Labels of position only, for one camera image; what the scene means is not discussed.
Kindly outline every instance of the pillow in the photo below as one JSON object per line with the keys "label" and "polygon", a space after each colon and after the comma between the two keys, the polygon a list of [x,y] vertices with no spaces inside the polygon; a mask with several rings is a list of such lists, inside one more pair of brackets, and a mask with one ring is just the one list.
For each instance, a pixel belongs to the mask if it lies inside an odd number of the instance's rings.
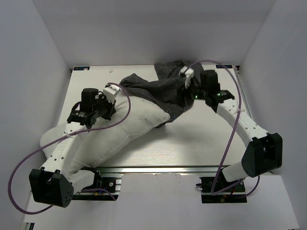
{"label": "pillow", "polygon": [[[170,119],[169,114],[148,100],[136,96],[130,96],[130,100],[131,111],[126,120],[115,127],[92,131],[87,135],[72,161],[69,170],[70,174],[79,171],[84,166],[94,168],[101,165],[130,141],[146,134],[152,128]],[[99,118],[92,128],[109,126],[126,115],[129,107],[127,97],[120,93],[116,97],[116,101],[116,112],[112,115],[111,121]],[[63,123],[47,131],[40,140],[40,146],[60,138],[64,132],[65,125],[66,123]],[[55,146],[54,144],[44,149],[47,158],[50,157]]]}

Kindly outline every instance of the tabletop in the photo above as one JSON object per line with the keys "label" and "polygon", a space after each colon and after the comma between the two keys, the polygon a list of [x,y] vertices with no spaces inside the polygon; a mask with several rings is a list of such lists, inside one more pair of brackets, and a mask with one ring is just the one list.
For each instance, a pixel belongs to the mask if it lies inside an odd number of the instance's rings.
{"label": "tabletop", "polygon": [[[234,82],[225,69],[215,65],[203,65],[214,69],[221,89],[229,90],[238,99]],[[119,83],[124,77],[136,73],[148,81],[158,77],[154,66],[91,66],[89,70],[73,70],[59,124],[66,121],[71,107],[81,99],[83,88],[103,89],[108,82]],[[204,101],[195,101],[193,107],[162,128],[128,144],[102,166],[213,166],[220,163],[232,128]],[[225,165],[241,160],[245,146],[236,134],[228,152]]]}

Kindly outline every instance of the white pillow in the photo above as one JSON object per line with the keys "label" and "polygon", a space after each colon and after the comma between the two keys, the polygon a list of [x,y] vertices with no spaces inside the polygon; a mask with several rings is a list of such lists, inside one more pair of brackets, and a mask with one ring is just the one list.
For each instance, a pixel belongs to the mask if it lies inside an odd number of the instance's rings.
{"label": "white pillow", "polygon": [[[87,135],[72,161],[69,173],[75,173],[84,166],[94,168],[101,165],[130,141],[170,119],[169,114],[148,100],[136,96],[131,96],[130,100],[131,111],[126,120],[115,127],[92,131]],[[116,112],[112,115],[111,121],[99,118],[92,128],[109,126],[126,115],[129,107],[126,96],[121,93],[116,97],[116,101]],[[60,138],[65,125],[66,123],[63,123],[47,131],[40,140],[40,146]],[[55,146],[54,144],[44,149],[47,158],[50,157]]]}

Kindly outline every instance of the dark gray cloth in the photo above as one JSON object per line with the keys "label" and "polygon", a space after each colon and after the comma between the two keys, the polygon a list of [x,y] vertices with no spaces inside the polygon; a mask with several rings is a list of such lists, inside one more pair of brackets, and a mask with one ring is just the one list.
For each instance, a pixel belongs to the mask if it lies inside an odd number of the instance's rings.
{"label": "dark gray cloth", "polygon": [[[185,79],[179,76],[180,70],[190,64],[190,61],[184,60],[155,64],[154,69],[158,80],[149,82],[133,73],[121,80],[120,85],[128,92],[157,104],[170,114],[171,118],[168,122],[172,122],[193,105],[193,100],[183,105],[177,96],[177,90],[184,87],[185,83]],[[192,69],[194,69],[194,77],[200,79],[200,73],[203,70],[201,64],[194,65]]]}

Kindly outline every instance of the cushion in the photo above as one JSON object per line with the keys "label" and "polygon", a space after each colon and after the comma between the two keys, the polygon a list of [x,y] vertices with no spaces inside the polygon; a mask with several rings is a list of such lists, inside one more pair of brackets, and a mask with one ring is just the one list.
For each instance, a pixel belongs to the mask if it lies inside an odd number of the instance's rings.
{"label": "cushion", "polygon": [[[90,132],[80,145],[73,161],[69,173],[75,173],[82,167],[97,167],[104,161],[114,156],[130,141],[146,134],[152,128],[170,119],[169,114],[165,113],[156,104],[139,98],[130,96],[131,111],[129,116],[119,125],[105,129]],[[121,120],[128,111],[128,101],[123,93],[116,97],[115,114],[111,121],[103,118],[97,119],[92,128],[105,127]],[[46,145],[57,138],[60,138],[64,132],[66,123],[58,125],[47,131],[40,140],[40,146]],[[44,149],[47,158],[50,157],[56,145]]]}

